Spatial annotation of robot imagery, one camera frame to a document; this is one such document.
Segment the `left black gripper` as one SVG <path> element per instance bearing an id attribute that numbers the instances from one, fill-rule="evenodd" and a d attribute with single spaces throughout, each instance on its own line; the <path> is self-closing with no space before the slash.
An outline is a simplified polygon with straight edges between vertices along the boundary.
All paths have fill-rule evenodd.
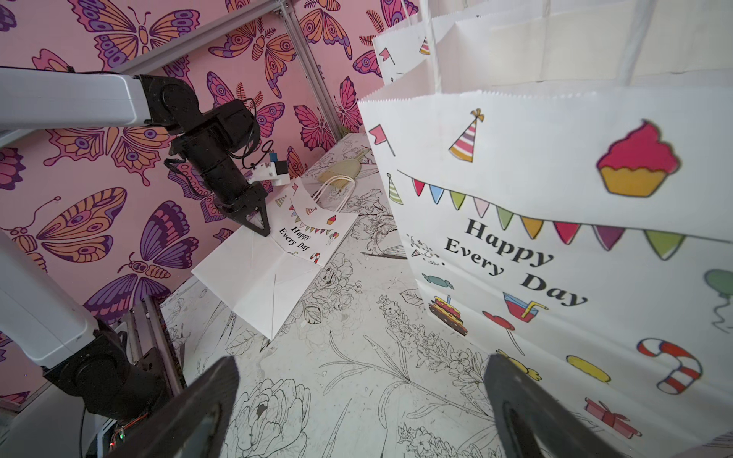
<path id="1" fill-rule="evenodd" d="M 267 192 L 261 183 L 250 184 L 246 180 L 226 146 L 221 135 L 208 131 L 181 135 L 173 140 L 164 165 L 178 175 L 181 175 L 181 164 L 192 165 L 225 217 L 267 237 L 271 232 L 265 204 Z"/>

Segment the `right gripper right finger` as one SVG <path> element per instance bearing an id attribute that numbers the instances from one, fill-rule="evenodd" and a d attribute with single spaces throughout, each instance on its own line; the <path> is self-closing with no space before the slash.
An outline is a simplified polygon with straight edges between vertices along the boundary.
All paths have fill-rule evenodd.
<path id="1" fill-rule="evenodd" d="M 620 456 L 506 357 L 489 358 L 484 385 L 508 457 Z"/>

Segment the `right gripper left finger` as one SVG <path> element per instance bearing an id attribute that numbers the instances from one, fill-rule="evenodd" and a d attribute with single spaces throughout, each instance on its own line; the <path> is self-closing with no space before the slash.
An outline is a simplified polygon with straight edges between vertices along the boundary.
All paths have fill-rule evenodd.
<path id="1" fill-rule="evenodd" d="M 109 455 L 137 458 L 220 456 L 239 383 L 235 359 L 219 359 Z"/>

